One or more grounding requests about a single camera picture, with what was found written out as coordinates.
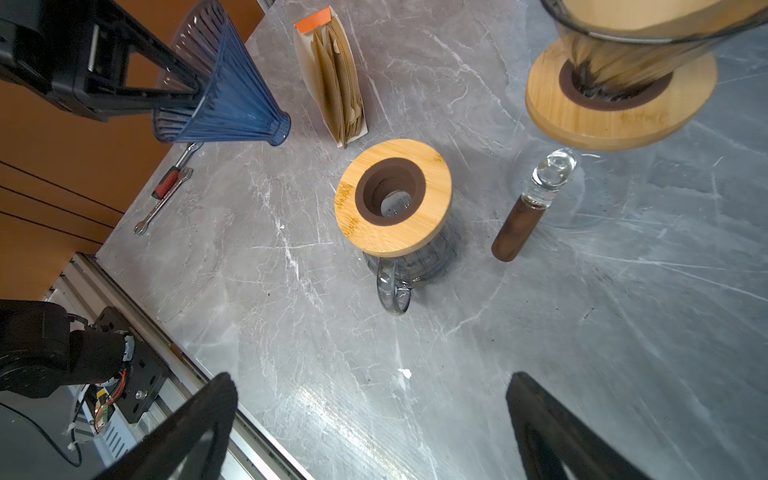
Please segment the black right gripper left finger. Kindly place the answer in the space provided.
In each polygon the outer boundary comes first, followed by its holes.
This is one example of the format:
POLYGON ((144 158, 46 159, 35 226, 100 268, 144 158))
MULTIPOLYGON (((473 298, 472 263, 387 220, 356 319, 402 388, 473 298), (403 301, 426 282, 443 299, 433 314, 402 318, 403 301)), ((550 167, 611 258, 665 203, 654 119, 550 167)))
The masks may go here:
POLYGON ((235 382, 220 373, 99 479, 217 479, 238 408, 235 382))

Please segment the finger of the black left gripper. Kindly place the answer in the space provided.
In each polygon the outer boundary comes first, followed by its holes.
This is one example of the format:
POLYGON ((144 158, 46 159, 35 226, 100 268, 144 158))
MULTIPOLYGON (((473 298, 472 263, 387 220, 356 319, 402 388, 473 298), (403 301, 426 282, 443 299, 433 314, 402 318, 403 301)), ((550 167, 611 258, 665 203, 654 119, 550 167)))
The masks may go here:
POLYGON ((75 1, 75 98, 98 117, 198 105, 204 75, 114 1, 75 1))

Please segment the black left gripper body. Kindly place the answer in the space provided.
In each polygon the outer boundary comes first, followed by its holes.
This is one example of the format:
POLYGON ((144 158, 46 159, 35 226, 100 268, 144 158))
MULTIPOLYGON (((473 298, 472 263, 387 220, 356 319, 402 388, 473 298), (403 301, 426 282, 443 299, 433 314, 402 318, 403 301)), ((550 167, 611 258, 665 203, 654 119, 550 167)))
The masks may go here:
POLYGON ((95 24, 93 1, 3 1, 1 80, 91 120, 103 115, 77 97, 95 24))

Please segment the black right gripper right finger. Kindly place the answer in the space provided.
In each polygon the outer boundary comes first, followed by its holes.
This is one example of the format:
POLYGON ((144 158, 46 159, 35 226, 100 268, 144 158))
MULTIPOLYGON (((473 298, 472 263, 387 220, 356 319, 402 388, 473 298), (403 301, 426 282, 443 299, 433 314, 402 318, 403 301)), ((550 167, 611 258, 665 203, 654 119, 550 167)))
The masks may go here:
POLYGON ((645 479, 525 372, 512 375, 506 402, 529 479, 645 479))

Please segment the blue ribbed dripper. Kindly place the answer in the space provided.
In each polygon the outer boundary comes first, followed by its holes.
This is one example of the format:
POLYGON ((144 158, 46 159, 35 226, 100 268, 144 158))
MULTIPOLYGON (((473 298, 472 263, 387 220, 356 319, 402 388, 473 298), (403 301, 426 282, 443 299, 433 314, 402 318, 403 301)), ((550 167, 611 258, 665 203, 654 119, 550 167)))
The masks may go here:
POLYGON ((290 116, 278 106, 220 2, 198 3, 182 21, 171 50, 207 85, 194 108, 152 112, 159 141, 265 141, 278 146, 287 139, 290 116))

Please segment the wooden ring dripper holder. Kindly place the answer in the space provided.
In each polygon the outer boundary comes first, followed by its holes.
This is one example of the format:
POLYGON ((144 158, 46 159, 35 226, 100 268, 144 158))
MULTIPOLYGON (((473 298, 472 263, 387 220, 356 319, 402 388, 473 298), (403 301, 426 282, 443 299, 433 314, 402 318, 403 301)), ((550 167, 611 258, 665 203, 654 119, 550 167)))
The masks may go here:
POLYGON ((586 150, 622 151, 661 141, 702 109, 718 80, 715 56, 706 54, 642 87, 627 99, 583 95, 560 40, 534 62, 525 103, 534 124, 551 138, 586 150))

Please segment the grey ribbed glass dripper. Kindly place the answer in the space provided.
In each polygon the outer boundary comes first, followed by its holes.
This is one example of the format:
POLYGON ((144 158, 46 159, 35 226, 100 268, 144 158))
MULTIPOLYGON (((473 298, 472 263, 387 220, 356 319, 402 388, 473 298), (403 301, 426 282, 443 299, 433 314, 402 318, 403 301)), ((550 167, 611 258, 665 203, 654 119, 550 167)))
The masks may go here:
POLYGON ((713 33, 648 36, 591 27, 573 18, 566 1, 543 1, 576 73, 577 89, 605 101, 627 99, 720 44, 767 23, 767 8, 713 33))

